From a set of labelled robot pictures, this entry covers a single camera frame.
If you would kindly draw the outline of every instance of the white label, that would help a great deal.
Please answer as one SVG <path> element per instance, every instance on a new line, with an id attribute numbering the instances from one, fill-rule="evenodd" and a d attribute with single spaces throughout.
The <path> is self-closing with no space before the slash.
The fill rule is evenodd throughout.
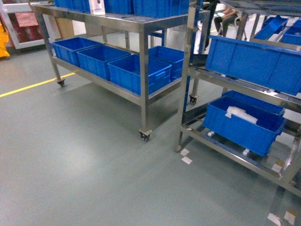
<path id="1" fill-rule="evenodd" d="M 187 149 L 183 149 L 181 151 L 181 155 L 186 156 L 189 153 L 189 151 Z"/>
<path id="2" fill-rule="evenodd" d="M 192 160 L 190 158 L 186 157 L 186 156 L 184 158 L 182 158 L 182 161 L 184 161 L 188 165 L 190 165 L 190 163 L 192 163 Z"/>
<path id="3" fill-rule="evenodd" d="M 284 215 L 284 220 L 286 220 L 291 225 L 294 225 L 295 219 L 296 219 L 296 216 L 294 214 L 290 213 L 289 211 L 286 211 L 286 213 Z"/>
<path id="4" fill-rule="evenodd" d="M 269 219 L 270 221 L 272 221 L 273 223 L 275 223 L 276 225 L 281 226 L 281 220 L 280 220 L 280 218 L 277 217 L 276 215 L 274 215 L 274 214 L 272 214 L 272 213 L 269 213 L 268 219 Z"/>
<path id="5" fill-rule="evenodd" d="M 282 167 L 277 165 L 276 163 L 272 167 L 272 170 L 277 172 L 277 173 L 280 173 L 281 169 L 282 169 Z"/>

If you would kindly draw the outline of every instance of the yellow tape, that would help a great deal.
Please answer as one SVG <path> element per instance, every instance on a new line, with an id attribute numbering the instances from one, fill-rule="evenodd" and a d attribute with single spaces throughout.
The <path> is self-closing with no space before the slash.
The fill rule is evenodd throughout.
<path id="1" fill-rule="evenodd" d="M 74 75 L 75 73 L 70 73 L 70 74 L 66 74 L 66 75 L 63 75 L 61 76 L 61 78 L 66 78 L 68 76 L 71 76 L 71 75 Z M 18 93 L 18 92 L 21 92 L 21 91 L 24 91 L 24 90 L 27 90 L 27 89 L 31 89 L 31 88 L 34 88 L 34 87 L 37 87 L 37 86 L 40 86 L 40 85 L 44 85 L 46 83 L 49 83 L 49 82 L 52 82 L 52 81 L 55 81 L 56 79 L 49 79 L 47 81 L 43 81 L 43 82 L 40 82 L 40 83 L 36 83 L 36 84 L 33 84 L 33 85 L 30 85 L 30 86 L 26 86 L 26 87 L 23 87 L 23 88 L 20 88 L 20 89 L 16 89 L 14 91 L 11 91 L 11 92 L 8 92 L 8 93 L 4 93 L 4 94 L 1 94 L 0 97 L 6 97 L 8 95 L 11 95 L 11 94 L 14 94 L 14 93 Z"/>

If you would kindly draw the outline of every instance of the chair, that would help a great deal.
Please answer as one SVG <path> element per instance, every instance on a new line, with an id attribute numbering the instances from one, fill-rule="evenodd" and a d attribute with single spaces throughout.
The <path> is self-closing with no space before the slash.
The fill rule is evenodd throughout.
<path id="1" fill-rule="evenodd" d="M 230 27 L 235 27 L 236 32 L 238 32 L 238 26 L 239 26 L 239 23 L 240 23 L 240 21 L 238 21 L 238 20 L 241 20 L 241 16 L 236 17 L 233 24 L 229 24 Z M 222 32 L 222 25 L 221 25 L 220 30 L 218 31 L 219 36 L 221 36 L 221 32 Z M 244 30 L 244 35 L 245 35 L 245 41 L 246 41 L 247 36 L 246 36 L 246 31 L 245 30 Z"/>

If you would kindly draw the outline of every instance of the shelf frame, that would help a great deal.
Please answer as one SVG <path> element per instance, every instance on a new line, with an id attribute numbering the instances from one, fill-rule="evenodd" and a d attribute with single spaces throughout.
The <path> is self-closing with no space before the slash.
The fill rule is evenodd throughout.
<path id="1" fill-rule="evenodd" d="M 149 61 L 149 34 L 153 34 L 157 31 L 165 31 L 167 28 L 179 26 L 186 24 L 188 21 L 188 15 L 172 16 L 167 18 L 150 18 L 143 16 L 134 16 L 134 15 L 118 15 L 118 14 L 106 14 L 106 15 L 91 15 L 88 13 L 81 13 L 77 11 L 68 10 L 66 8 L 56 7 L 54 5 L 31 5 L 33 12 L 37 16 L 38 23 L 41 27 L 45 45 L 51 59 L 51 64 L 54 69 L 57 81 L 59 84 L 64 82 L 59 74 L 57 65 L 67 68 L 79 74 L 80 76 L 112 91 L 113 93 L 139 105 L 141 107 L 141 120 L 142 127 L 139 129 L 142 138 L 148 137 L 151 134 L 151 125 L 150 125 L 150 111 L 149 107 L 155 101 L 166 96 L 168 93 L 174 91 L 180 86 L 181 79 L 178 79 L 174 82 L 171 82 L 169 85 L 163 87 L 162 89 L 156 91 L 155 93 L 149 95 L 149 77 L 148 74 L 148 61 Z M 201 35 L 200 46 L 202 49 L 205 48 L 206 33 L 208 29 L 208 18 L 209 11 L 203 10 L 199 12 L 200 18 L 205 22 L 203 25 L 203 31 Z M 53 46 L 49 42 L 49 34 L 45 26 L 45 20 L 43 15 L 49 15 L 58 18 L 67 18 L 75 21 L 81 21 L 84 23 L 90 23 L 97 25 L 104 31 L 104 27 L 114 28 L 118 30 L 125 31 L 125 40 L 126 40 L 126 50 L 130 51 L 129 45 L 129 32 L 135 32 L 139 34 L 139 53 L 140 53 L 140 75 L 141 75 L 141 95 L 136 95 L 132 92 L 129 92 L 126 89 L 123 89 L 115 84 L 112 84 L 109 81 L 105 81 L 99 78 L 96 75 L 88 73 L 80 68 L 71 65 L 63 60 L 58 59 L 53 54 Z M 106 35 L 104 34 L 104 42 L 107 42 Z M 162 35 L 163 39 L 166 40 L 166 34 Z"/>

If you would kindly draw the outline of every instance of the floor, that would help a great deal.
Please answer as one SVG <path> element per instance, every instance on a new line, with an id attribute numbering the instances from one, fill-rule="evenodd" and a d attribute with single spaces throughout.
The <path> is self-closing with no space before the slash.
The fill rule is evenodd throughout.
<path id="1" fill-rule="evenodd" d="M 167 45 L 180 48 L 184 34 L 169 35 Z M 0 71 L 0 95 L 54 77 L 45 50 L 13 55 Z M 202 82 L 198 104 L 221 92 Z M 138 106 L 77 75 L 64 88 L 52 81 L 0 97 L 0 225 L 275 225 L 267 219 L 275 184 L 196 141 L 186 146 L 190 165 L 174 151 L 178 97 L 175 90 L 151 106 L 148 143 Z M 278 216 L 292 209 L 298 225 L 300 203 L 285 192 Z"/>

